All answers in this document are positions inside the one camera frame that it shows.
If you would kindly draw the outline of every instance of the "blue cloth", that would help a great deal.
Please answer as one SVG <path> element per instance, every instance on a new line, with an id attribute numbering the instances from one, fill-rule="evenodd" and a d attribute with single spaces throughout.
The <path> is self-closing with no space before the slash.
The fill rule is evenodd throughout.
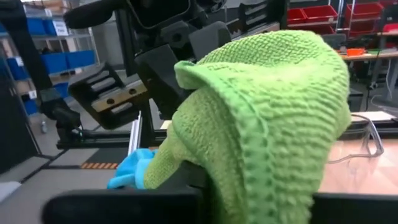
<path id="1" fill-rule="evenodd" d="M 107 188 L 134 187 L 145 189 L 145 170 L 154 158 L 157 150 L 137 149 L 128 155 L 116 169 L 115 176 L 109 181 Z"/>

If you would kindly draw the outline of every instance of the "textured fabric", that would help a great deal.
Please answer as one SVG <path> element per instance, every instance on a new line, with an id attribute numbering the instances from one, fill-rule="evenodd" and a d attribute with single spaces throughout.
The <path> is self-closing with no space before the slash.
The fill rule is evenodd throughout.
<path id="1" fill-rule="evenodd" d="M 346 64 L 312 32 L 278 31 L 175 65 L 196 89 L 145 173 L 156 188 L 182 160 L 214 182 L 213 223 L 308 223 L 328 151 L 349 125 Z"/>
<path id="2" fill-rule="evenodd" d="M 128 155 L 116 169 L 114 177 L 109 181 L 107 188 L 133 187 L 145 189 L 144 174 L 157 150 L 137 149 Z"/>

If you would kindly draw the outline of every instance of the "orange object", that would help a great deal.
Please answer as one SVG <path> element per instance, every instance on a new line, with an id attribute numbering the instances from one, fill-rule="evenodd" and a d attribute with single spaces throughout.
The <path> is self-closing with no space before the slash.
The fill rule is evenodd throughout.
<path id="1" fill-rule="evenodd" d="M 347 56 L 357 56 L 365 54 L 365 49 L 347 49 Z"/>

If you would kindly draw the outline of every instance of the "green towel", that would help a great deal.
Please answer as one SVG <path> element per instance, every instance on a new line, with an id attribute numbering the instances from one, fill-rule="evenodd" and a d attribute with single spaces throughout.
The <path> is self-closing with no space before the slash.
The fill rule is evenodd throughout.
<path id="1" fill-rule="evenodd" d="M 159 186 L 182 160 L 214 182 L 216 224 L 304 224 L 328 151 L 349 125 L 346 64 L 306 31 L 246 37 L 175 65 L 196 89 L 145 173 Z"/>

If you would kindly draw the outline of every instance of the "gray floor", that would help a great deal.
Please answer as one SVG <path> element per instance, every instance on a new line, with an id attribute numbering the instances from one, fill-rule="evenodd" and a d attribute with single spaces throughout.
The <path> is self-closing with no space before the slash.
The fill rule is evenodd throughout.
<path id="1" fill-rule="evenodd" d="M 379 90 L 372 92 L 378 95 Z M 73 103 L 71 107 L 81 113 L 81 120 L 85 129 L 93 129 L 98 123 L 87 114 L 80 106 Z M 156 115 L 157 108 L 151 102 L 154 125 L 159 128 L 162 121 Z M 376 105 L 369 104 L 369 110 L 381 110 Z M 32 129 L 36 140 L 46 155 L 56 155 L 59 150 L 55 147 L 58 140 L 55 124 L 47 121 L 48 133 L 40 132 L 40 116 L 32 117 Z M 125 125 L 120 129 L 130 130 L 131 125 Z M 86 161 L 97 149 L 70 150 L 53 162 L 56 165 L 80 165 Z M 46 159 L 31 158 L 9 172 L 0 175 L 0 182 L 19 181 L 32 170 L 46 163 Z M 54 195 L 67 190 L 76 189 L 104 189 L 108 180 L 113 176 L 113 170 L 43 170 L 24 183 L 8 199 L 0 204 L 1 224 L 36 224 L 40 223 L 40 209 L 42 205 Z"/>

